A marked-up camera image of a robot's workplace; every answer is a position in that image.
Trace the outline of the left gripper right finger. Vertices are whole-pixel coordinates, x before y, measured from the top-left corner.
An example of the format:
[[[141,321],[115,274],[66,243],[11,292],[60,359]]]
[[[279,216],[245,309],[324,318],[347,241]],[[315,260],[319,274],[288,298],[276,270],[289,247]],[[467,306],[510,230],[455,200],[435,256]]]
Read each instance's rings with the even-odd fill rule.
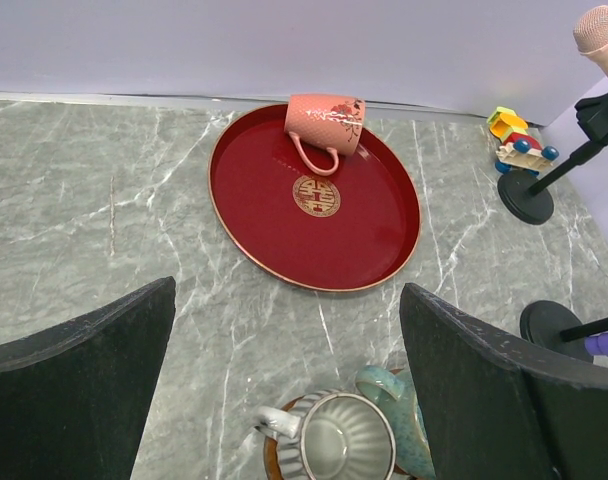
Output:
[[[439,479],[608,479],[608,368],[481,321],[414,283],[408,364]]]

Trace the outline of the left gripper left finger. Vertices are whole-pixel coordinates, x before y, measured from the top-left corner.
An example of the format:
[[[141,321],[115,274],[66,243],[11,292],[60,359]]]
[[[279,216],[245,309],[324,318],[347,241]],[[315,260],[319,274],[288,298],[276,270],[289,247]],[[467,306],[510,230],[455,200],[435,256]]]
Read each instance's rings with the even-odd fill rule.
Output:
[[[128,479],[175,317],[157,279],[0,345],[0,479]]]

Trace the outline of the teal glazed mug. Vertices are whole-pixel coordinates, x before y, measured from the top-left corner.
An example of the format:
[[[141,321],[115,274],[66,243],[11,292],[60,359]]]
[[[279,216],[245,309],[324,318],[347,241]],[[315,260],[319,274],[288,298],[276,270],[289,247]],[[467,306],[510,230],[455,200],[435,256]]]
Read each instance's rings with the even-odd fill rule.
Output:
[[[395,376],[382,367],[367,365],[357,372],[355,386],[388,420],[396,441],[396,465],[413,477],[435,479],[423,415],[410,370]]]

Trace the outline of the grey striped mug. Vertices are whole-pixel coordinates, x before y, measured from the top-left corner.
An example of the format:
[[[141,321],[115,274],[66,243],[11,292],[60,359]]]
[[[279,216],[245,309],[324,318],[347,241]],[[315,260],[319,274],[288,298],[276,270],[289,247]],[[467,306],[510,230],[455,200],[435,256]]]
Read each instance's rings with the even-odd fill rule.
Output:
[[[396,441],[367,398],[336,389],[306,394],[285,411],[260,406],[254,428],[276,442],[284,479],[389,479]]]

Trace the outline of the wooden coaster one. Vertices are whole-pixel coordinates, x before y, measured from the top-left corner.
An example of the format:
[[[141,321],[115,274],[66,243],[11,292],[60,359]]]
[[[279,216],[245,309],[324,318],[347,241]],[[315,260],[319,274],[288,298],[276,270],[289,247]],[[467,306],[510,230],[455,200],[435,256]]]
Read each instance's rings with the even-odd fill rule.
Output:
[[[255,429],[265,437],[264,465],[268,479],[314,479],[306,452],[307,430],[318,393],[293,400],[287,410],[262,406],[256,412]]]

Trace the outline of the pink floral cup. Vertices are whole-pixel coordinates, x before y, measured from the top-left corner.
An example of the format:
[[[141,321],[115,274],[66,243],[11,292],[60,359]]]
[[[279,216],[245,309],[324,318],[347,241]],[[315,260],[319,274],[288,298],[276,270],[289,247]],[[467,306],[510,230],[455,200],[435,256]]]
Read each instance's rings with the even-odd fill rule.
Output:
[[[294,94],[288,101],[284,132],[303,163],[314,174],[327,177],[338,170],[341,156],[351,156],[357,149],[365,113],[366,103],[357,97]],[[333,165],[316,166],[305,153],[304,143],[327,152]]]

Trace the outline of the black stand of purple microphone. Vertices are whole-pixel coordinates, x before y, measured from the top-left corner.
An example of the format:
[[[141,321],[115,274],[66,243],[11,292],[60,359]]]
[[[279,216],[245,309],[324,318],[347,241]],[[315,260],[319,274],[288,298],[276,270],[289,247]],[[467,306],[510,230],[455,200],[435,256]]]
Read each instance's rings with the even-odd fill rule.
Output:
[[[582,323],[567,307],[553,301],[540,300],[528,305],[520,316],[523,339],[577,360],[593,363],[584,340],[608,332],[608,317]]]

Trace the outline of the purple toy microphone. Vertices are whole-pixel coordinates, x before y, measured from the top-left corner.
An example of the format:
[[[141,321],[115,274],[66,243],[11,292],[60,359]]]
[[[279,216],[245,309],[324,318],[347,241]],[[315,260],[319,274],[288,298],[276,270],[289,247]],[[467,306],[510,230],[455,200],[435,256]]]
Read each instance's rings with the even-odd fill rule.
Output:
[[[608,357],[608,332],[587,337],[584,346],[592,356]]]

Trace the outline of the black stand of pink microphone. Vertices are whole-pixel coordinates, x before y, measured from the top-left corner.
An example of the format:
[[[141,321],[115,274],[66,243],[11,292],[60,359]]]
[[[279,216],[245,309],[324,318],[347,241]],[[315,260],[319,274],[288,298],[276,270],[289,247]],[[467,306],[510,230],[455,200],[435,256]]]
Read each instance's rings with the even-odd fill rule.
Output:
[[[575,104],[575,111],[587,141],[572,151],[566,161],[540,180],[522,170],[505,173],[497,182],[505,207],[525,223],[542,225],[548,221],[554,212],[554,202],[547,187],[608,147],[608,93],[581,99]]]

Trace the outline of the red round tray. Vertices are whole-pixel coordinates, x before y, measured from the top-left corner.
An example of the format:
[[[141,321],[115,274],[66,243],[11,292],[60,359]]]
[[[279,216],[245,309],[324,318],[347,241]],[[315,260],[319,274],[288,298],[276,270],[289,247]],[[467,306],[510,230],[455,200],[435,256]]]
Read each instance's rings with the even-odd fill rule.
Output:
[[[209,162],[214,211],[236,246],[276,277],[308,289],[378,285],[418,244],[417,190],[395,153],[369,129],[330,177],[314,175],[284,133],[287,107],[234,120]]]

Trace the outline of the colourful toy car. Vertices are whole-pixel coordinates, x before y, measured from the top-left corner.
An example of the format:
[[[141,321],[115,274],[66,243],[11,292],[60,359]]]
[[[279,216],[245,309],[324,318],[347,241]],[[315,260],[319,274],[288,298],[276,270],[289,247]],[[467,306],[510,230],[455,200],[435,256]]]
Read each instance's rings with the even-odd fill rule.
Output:
[[[499,140],[494,165],[500,174],[522,170],[539,176],[559,157],[555,147],[542,146],[529,133],[528,123],[512,109],[498,106],[487,118],[487,125]]]

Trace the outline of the pink toy microphone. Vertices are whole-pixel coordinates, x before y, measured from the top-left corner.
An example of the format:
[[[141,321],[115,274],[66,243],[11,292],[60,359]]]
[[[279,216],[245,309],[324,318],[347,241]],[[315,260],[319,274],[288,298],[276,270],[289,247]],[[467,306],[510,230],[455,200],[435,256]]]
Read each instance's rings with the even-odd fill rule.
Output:
[[[582,15],[573,29],[577,49],[595,63],[608,78],[608,5]]]

